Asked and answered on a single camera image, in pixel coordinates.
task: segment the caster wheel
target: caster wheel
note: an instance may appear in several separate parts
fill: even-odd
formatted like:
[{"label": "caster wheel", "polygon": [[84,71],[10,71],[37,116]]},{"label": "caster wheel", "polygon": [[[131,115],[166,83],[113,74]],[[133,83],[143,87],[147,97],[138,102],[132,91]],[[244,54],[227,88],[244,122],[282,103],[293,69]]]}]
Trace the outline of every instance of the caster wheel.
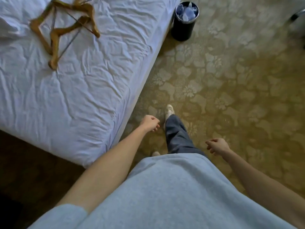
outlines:
[{"label": "caster wheel", "polygon": [[298,15],[294,14],[294,15],[292,15],[292,16],[290,17],[290,19],[291,19],[292,21],[295,21],[298,17],[299,17]]}]

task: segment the shirt sleeve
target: shirt sleeve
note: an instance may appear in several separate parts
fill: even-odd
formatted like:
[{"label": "shirt sleeve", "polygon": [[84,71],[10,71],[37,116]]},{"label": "shirt sleeve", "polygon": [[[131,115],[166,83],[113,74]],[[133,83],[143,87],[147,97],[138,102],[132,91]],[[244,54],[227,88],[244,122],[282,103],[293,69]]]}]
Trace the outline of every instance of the shirt sleeve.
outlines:
[{"label": "shirt sleeve", "polygon": [[82,207],[64,204],[46,212],[28,229],[75,229],[86,217]]}]

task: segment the jeans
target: jeans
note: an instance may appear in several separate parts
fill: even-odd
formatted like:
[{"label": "jeans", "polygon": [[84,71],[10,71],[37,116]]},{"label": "jeans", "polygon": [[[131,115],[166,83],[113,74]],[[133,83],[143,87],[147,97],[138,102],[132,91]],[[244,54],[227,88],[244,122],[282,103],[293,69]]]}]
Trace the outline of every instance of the jeans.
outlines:
[{"label": "jeans", "polygon": [[165,136],[169,154],[191,153],[206,157],[204,152],[194,146],[183,123],[176,115],[170,115],[166,120]]}]

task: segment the chair leg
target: chair leg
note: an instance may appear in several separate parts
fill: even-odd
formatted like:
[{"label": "chair leg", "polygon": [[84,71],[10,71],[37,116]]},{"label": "chair leg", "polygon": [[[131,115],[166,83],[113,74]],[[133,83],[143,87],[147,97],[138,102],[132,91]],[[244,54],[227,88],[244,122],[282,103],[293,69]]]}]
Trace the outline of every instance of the chair leg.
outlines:
[{"label": "chair leg", "polygon": [[291,16],[291,20],[295,21],[300,15],[305,14],[305,9],[300,10],[299,12],[296,12],[294,15]]}]

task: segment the person's left hand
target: person's left hand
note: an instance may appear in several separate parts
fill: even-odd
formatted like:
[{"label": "person's left hand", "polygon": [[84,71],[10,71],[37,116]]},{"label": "person's left hand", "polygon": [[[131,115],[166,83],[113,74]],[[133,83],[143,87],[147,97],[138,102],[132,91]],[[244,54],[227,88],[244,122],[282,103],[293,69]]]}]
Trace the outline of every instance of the person's left hand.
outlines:
[{"label": "person's left hand", "polygon": [[146,132],[157,131],[158,128],[160,127],[159,122],[160,121],[157,118],[155,118],[154,116],[146,115],[142,119],[142,121],[140,123],[140,127],[143,127],[143,129]]}]

